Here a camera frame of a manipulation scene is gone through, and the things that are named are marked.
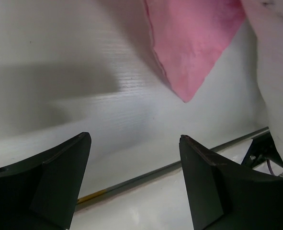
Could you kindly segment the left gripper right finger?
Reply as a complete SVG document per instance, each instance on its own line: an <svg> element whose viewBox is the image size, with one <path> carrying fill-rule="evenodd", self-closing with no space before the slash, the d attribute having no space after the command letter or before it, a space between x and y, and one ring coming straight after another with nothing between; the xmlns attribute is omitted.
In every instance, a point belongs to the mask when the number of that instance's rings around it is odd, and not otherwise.
<svg viewBox="0 0 283 230"><path fill-rule="evenodd" d="M283 230L283 177L255 171L189 136L179 142L196 230Z"/></svg>

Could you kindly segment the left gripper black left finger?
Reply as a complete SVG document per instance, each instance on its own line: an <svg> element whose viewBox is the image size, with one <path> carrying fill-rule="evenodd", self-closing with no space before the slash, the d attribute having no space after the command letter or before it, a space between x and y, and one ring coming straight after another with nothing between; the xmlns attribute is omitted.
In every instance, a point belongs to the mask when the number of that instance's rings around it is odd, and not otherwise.
<svg viewBox="0 0 283 230"><path fill-rule="evenodd" d="M0 230L68 230L90 149L83 132L0 167Z"/></svg>

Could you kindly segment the pink pillowcase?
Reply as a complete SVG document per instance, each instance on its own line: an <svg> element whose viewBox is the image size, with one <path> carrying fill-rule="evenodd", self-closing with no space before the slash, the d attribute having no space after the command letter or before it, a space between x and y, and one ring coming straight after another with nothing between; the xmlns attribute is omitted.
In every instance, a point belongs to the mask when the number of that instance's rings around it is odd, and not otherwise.
<svg viewBox="0 0 283 230"><path fill-rule="evenodd" d="M189 102L245 20L239 0L145 0L151 46L171 89Z"/></svg>

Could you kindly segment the white pillow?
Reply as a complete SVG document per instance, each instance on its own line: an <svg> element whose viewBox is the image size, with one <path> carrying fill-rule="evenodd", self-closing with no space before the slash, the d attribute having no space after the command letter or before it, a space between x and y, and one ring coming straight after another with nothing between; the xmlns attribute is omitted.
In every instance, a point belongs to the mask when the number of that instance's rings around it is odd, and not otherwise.
<svg viewBox="0 0 283 230"><path fill-rule="evenodd" d="M258 40L257 82L283 160L283 0L244 0L242 5Z"/></svg>

